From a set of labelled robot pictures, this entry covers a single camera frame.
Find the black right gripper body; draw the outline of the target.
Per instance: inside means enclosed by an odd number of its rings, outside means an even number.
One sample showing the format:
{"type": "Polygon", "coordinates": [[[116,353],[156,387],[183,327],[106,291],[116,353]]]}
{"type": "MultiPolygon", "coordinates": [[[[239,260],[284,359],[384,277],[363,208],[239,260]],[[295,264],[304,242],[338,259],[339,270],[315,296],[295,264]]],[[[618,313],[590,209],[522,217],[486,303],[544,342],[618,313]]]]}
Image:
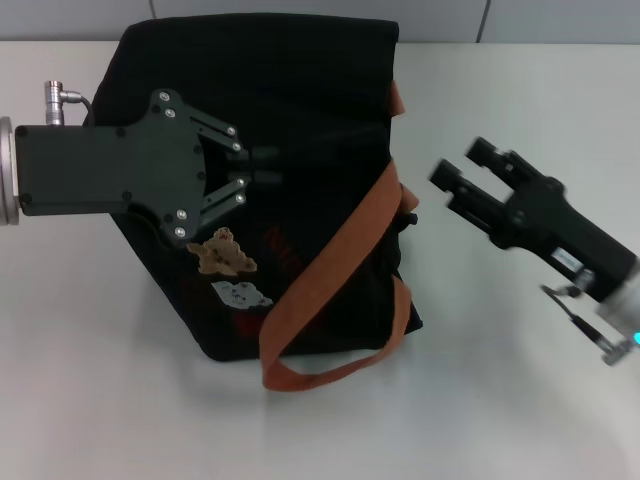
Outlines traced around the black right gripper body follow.
{"type": "Polygon", "coordinates": [[[586,293],[602,302],[622,286],[637,256],[578,213],[564,191],[551,177],[520,185],[489,238],[502,249],[522,248],[537,255],[571,281],[582,270],[591,271],[595,279],[586,293]]]}

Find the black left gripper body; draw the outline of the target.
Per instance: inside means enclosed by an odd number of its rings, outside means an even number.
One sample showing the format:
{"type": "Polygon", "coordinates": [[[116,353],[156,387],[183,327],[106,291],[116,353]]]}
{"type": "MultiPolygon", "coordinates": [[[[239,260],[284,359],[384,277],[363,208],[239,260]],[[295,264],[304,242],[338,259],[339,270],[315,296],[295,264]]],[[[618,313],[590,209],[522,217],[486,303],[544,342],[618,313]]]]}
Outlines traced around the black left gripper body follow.
{"type": "Polygon", "coordinates": [[[19,126],[19,203],[27,216],[147,215],[167,241],[198,232],[205,161],[187,105],[168,91],[125,126],[19,126]]]}

